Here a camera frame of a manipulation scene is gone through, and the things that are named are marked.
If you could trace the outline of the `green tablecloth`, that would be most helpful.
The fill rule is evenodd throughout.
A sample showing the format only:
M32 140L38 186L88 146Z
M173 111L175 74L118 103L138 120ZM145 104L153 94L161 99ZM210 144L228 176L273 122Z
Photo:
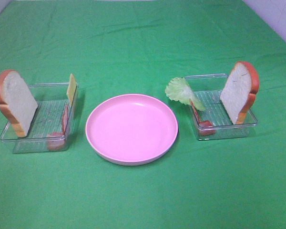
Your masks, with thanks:
M127 93L167 102L173 77L258 71L255 134L196 140L188 112L171 150L143 166L100 158L90 112ZM13 154L0 141L0 229L286 229L286 43L241 0L12 1L0 14L0 72L80 89L64 152ZM0 133L6 123L0 112Z

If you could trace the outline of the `right clear plastic tray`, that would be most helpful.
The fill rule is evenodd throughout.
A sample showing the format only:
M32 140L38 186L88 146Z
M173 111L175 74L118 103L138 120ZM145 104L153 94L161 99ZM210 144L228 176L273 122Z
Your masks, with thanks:
M205 107L205 111L197 110L200 120L209 120L216 131L213 135L200 136L198 122L194 117L191 106L188 106L189 116L192 128L197 140L217 140L240 137L255 136L255 126L257 119L251 110L248 111L245 122L240 125L234 125L220 100L221 90L224 88L228 76L225 73L205 74L186 76L185 80L189 83L193 93L198 97Z

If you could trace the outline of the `left clear plastic tray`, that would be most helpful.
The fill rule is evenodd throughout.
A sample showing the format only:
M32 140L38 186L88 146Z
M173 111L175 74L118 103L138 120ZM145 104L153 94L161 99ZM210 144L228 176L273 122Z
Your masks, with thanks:
M38 153L50 152L47 134L61 131L61 117L64 106L68 105L67 132L63 137L66 140L64 148L55 150L63 151L69 148L71 139L75 136L80 115L78 114L78 84L73 103L70 105L66 95L68 83L39 83L29 85L29 89L38 103L38 108L31 122L30 130L26 137L17 137L10 122L7 122L0 135L0 141L13 153Z

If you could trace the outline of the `bread slice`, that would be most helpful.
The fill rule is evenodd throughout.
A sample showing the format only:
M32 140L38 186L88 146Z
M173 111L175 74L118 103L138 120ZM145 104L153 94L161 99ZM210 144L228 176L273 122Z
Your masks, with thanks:
M254 66L249 62L238 61L220 94L220 100L234 125L244 123L258 89L259 76Z
M16 70L0 73L0 111L18 137L28 135L38 104Z

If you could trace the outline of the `green lettuce leaf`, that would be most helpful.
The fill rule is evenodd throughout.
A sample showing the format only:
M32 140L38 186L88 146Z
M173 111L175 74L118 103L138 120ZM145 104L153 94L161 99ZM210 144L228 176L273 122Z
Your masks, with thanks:
M173 101L185 105L193 104L200 111L205 111L205 107L198 97L193 93L189 83L180 77L173 78L165 88L166 96Z

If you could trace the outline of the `pink round plate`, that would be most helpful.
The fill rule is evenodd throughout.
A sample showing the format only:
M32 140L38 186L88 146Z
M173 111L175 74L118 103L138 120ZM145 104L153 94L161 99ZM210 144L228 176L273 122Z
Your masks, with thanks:
M159 159L171 148L178 122L162 101L144 94L123 94L104 101L90 113L85 134L102 158L137 166Z

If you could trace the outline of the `bacon strip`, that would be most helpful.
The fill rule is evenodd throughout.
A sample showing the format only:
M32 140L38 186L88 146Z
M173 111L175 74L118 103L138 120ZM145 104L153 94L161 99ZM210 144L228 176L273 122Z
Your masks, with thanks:
M215 134L216 131L214 129L211 129L211 127L213 127L213 124L209 120L201 121L200 116L199 116L199 114L198 114L198 112L194 106L193 101L190 99L189 102L190 102L190 105L192 107L194 117L198 122L198 126L203 127L203 129L198 129L198 134L200 136L208 136L208 135Z
M49 151L62 149L66 145L66 140L63 137L67 132L68 109L68 105L66 104L64 106L64 110L61 117L61 131L47 134L47 137L50 138L50 140L47 142L47 148Z

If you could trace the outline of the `clear plastic tray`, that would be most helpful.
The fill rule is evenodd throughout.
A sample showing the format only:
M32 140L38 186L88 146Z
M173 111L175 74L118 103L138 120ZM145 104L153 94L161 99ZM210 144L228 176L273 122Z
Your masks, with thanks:
M198 97L205 107L205 111L197 110L200 120L209 120L216 131L213 135L200 136L198 122L194 117L191 106L188 106L189 116L192 128L197 140L217 140L240 137L255 136L255 126L257 119L251 110L248 111L245 122L240 125L234 125L220 100L221 90L224 88L228 76L225 73L205 74L186 76L185 80L189 83L193 93Z
M38 153L50 152L47 134L61 131L61 117L64 106L68 105L67 132L63 137L66 140L64 148L55 150L63 151L69 148L71 139L75 136L80 115L78 114L78 84L73 103L70 105L66 95L68 83L39 83L29 85L29 89L38 103L38 108L31 122L30 130L26 137L17 137L10 122L7 122L0 135L0 141L13 153Z

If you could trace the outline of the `yellow cheese slice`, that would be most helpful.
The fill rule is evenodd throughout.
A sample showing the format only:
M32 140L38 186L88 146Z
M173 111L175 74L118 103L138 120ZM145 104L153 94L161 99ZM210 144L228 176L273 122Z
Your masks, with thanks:
M77 84L76 84L75 77L71 73L69 77L69 85L68 85L67 92L66 92L70 105L72 105L73 103L73 98L75 95L76 87L77 87Z

